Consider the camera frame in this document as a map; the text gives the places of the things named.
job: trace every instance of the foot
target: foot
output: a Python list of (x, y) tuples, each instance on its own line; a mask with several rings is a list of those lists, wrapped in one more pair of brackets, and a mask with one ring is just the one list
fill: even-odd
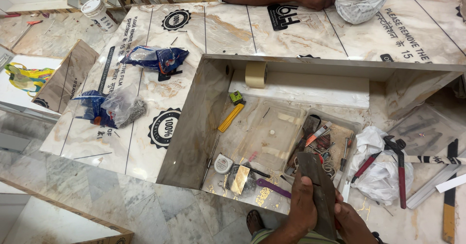
[(249, 211), (248, 216), (246, 217), (246, 224), (248, 225), (249, 233), (251, 233), (251, 235), (261, 229), (265, 229), (262, 218), (256, 210)]

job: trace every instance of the open drawer box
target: open drawer box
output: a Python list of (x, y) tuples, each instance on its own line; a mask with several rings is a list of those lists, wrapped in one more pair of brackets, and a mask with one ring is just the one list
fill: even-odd
[[(238, 154), (239, 146), (256, 114), (255, 108), (264, 98), (244, 96), (247, 101), (244, 109), (225, 133), (221, 134), (217, 127), (233, 109), (228, 97), (233, 75), (244, 70), (249, 60), (268, 61), (269, 77), (277, 73), (325, 75), (329, 80), (329, 91), (341, 89), (341, 86), (331, 84), (336, 76), (365, 81), (369, 92), (368, 108), (296, 102), (293, 95), (290, 95), (285, 103), (297, 105), (306, 111), (315, 108), (336, 118), (360, 123), (363, 127), (376, 126), (382, 130), (388, 130), (396, 119), (406, 115), (466, 70), (463, 65), (430, 63), (203, 55), (160, 168), (157, 183), (199, 189), (211, 154), (214, 156), (213, 162), (220, 152), (236, 164), (244, 163), (244, 159), (248, 158)], [(215, 152), (212, 152), (219, 134), (221, 135), (218, 145)], [(291, 190), (291, 186), (279, 177), (279, 172), (250, 163), (253, 168), (271, 174), (272, 183), (285, 190)], [(289, 199), (262, 187), (257, 187), (254, 195), (236, 197), (229, 190), (223, 190), (219, 186), (219, 181), (223, 183), (225, 179), (226, 175), (216, 174), (211, 166), (202, 190), (281, 213), (288, 212)]]

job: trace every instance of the paint can lid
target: paint can lid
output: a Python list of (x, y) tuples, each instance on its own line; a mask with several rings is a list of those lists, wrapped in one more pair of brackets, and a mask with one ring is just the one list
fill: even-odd
[(92, 13), (102, 8), (101, 5), (101, 0), (89, 0), (83, 5), (83, 7), (81, 7), (81, 12), (83, 12), (84, 14)]

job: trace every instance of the small green box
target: small green box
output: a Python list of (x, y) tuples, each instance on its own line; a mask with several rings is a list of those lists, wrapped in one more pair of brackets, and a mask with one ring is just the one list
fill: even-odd
[(243, 96), (240, 94), (239, 91), (235, 91), (230, 94), (230, 100), (234, 105), (237, 105), (243, 102)]

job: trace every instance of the white paint bucket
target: white paint bucket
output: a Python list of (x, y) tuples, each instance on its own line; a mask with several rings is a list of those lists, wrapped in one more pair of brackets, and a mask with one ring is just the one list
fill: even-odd
[(81, 12), (106, 34), (113, 33), (118, 28), (118, 22), (101, 0), (87, 1), (81, 8)]

